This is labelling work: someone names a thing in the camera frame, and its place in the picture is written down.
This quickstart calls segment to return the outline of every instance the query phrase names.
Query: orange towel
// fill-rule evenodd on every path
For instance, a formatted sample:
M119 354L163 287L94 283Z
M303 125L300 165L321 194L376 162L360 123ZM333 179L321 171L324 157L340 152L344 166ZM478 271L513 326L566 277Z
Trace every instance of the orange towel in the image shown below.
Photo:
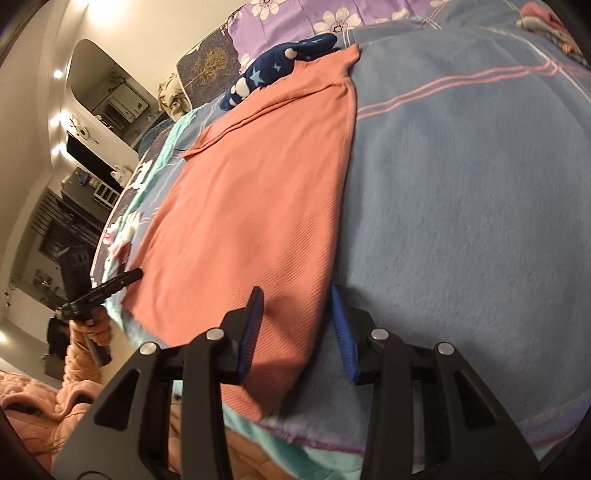
M357 46L253 92L212 124L152 220L124 306L171 346L219 326L254 285L265 313L244 388L222 398L257 421L277 409L314 348L335 254L355 124Z

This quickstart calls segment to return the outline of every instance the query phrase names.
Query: silver screw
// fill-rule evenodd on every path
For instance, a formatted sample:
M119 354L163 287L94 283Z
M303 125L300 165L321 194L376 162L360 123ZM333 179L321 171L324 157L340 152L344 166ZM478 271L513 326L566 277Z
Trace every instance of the silver screw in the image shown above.
M205 337L207 337L207 340L215 342L217 340L221 340L224 335L225 334L221 328L211 328L207 331Z
M442 342L437 345L437 351L442 355L451 355L456 349L453 347L451 343Z
M371 331L371 338L373 338L374 340L385 340L386 338L388 338L390 334L388 333L387 330L384 330L383 328L374 328Z
M158 346L154 342L145 342L139 347L139 352L142 355L152 355L156 351Z

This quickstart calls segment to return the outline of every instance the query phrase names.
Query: navy blue plush toy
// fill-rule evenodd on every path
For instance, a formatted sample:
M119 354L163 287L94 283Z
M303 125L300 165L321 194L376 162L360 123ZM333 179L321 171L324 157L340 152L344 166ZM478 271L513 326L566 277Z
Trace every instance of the navy blue plush toy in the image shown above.
M281 43L267 50L236 79L223 96L220 108L231 110L257 88L266 87L289 75L296 60L312 61L337 51L335 43L336 37L332 33L323 33L308 40Z

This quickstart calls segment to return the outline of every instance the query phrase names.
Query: hand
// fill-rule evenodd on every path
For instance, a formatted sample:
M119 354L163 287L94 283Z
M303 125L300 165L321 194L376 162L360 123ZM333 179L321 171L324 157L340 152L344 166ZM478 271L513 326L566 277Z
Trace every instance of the hand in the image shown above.
M86 333L99 346L108 346L112 337L111 317L104 307L97 307L92 310L92 319L95 322L92 326L81 325L70 320L70 329L74 334L77 332Z

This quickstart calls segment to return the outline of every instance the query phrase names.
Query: pink jacket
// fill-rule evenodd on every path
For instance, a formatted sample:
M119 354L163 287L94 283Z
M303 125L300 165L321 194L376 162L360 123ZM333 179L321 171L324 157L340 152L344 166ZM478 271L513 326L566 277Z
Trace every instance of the pink jacket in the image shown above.
M94 400L103 388L100 370L90 358L82 334L73 329L70 333L72 343L68 347L60 391L25 375L0 371L0 408L30 451L48 451L37 455L46 470L51 469L62 444L90 407L88 403L79 403L80 396ZM25 413L22 407L32 408ZM173 404L168 451L169 468L177 473L180 473L180 422L180 405ZM235 480L294 480L256 443L228 429L226 440Z

